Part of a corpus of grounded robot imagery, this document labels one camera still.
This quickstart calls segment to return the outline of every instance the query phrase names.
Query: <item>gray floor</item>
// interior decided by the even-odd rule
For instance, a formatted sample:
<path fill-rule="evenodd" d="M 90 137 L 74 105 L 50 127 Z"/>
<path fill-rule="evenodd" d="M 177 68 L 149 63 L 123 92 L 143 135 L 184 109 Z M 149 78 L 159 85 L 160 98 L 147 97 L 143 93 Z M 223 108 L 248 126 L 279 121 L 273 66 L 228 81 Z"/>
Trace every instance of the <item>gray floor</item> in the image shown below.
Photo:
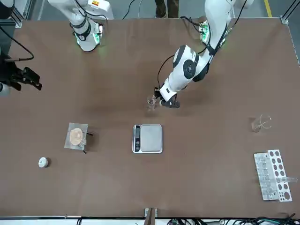
<path fill-rule="evenodd" d="M 128 10 L 131 0 L 109 0 L 115 19 L 122 19 Z M 127 19 L 138 18 L 140 0 L 135 0 L 127 15 Z M 154 0 L 143 0 L 140 8 L 141 18 L 155 17 Z M 235 9 L 236 16 L 240 9 Z M 197 18 L 204 15 L 204 0 L 180 0 L 179 15 Z M 245 9 L 242 17 L 267 17 L 263 0 L 255 0 L 251 8 Z M 37 0 L 30 18 L 33 20 L 65 20 L 66 18 L 57 9 L 53 8 L 47 0 Z"/>
<path fill-rule="evenodd" d="M 269 2 L 272 16 L 281 16 L 286 12 L 293 0 L 270 0 Z M 291 14 L 288 22 L 295 51 L 300 56 L 300 5 Z"/>

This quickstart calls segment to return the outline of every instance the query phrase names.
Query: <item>white robotic arm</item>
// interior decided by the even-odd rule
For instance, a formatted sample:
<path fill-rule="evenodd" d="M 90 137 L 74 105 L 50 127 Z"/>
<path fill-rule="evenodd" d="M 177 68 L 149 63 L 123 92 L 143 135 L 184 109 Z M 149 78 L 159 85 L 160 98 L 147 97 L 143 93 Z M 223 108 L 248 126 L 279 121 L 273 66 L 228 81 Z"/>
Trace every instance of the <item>white robotic arm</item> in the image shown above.
<path fill-rule="evenodd" d="M 177 50 L 173 60 L 173 71 L 159 90 L 161 97 L 164 99 L 162 101 L 163 105 L 178 108 L 180 105 L 179 102 L 176 102 L 177 92 L 185 88 L 192 80 L 197 82 L 205 77 L 209 70 L 212 58 L 221 47 L 225 38 L 227 25 L 230 21 L 230 11 L 236 2 L 240 4 L 241 2 L 245 3 L 245 1 L 253 2 L 253 0 L 205 1 L 205 14 L 210 30 L 210 37 L 207 38 L 209 41 L 206 43 L 207 47 L 202 56 L 199 56 L 187 45 L 183 45 Z M 184 69 L 182 69 L 182 66 L 185 65 L 187 60 L 192 60 L 195 64 L 193 76 L 186 76 L 186 74 L 183 73 Z"/>
<path fill-rule="evenodd" d="M 48 0 L 69 19 L 78 45 L 85 52 L 100 44 L 103 26 L 92 19 L 113 19 L 110 3 L 105 0 Z"/>

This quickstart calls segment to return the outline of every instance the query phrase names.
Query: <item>yellow floor line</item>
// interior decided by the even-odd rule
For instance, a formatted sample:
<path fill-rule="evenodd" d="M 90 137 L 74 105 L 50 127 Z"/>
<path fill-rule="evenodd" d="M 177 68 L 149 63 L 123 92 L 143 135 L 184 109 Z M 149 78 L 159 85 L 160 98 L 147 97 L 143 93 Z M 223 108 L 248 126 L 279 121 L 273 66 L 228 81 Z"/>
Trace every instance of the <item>yellow floor line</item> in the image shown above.
<path fill-rule="evenodd" d="M 271 12 L 271 8 L 270 8 L 270 5 L 269 5 L 269 1 L 268 0 L 264 0 L 264 4 L 266 6 L 268 17 L 272 17 L 272 12 Z"/>

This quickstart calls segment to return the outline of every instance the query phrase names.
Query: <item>green led light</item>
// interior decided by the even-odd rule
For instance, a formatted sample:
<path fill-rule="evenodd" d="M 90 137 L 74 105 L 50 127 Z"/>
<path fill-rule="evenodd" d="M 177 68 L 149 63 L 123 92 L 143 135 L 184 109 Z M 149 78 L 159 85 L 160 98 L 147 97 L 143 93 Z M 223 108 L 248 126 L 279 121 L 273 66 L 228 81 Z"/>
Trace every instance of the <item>green led light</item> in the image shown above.
<path fill-rule="evenodd" d="M 95 39 L 96 44 L 100 43 L 100 35 L 99 34 L 93 34 L 93 37 Z"/>

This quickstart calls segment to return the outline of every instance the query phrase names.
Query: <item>shoe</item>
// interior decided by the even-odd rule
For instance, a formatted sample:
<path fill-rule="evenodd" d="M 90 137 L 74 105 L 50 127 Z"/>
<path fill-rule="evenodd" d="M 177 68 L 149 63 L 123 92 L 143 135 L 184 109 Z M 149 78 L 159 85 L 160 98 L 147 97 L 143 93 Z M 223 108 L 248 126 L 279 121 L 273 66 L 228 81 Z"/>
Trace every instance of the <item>shoe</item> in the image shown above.
<path fill-rule="evenodd" d="M 168 14 L 167 14 L 167 12 L 164 14 L 164 16 L 163 17 L 157 17 L 157 16 L 155 16 L 155 18 L 159 18 L 159 19 L 165 19 L 165 18 L 168 18 Z"/>
<path fill-rule="evenodd" d="M 167 17 L 167 10 L 165 3 L 161 5 L 156 5 L 156 10 L 155 10 L 155 18 L 166 18 Z"/>

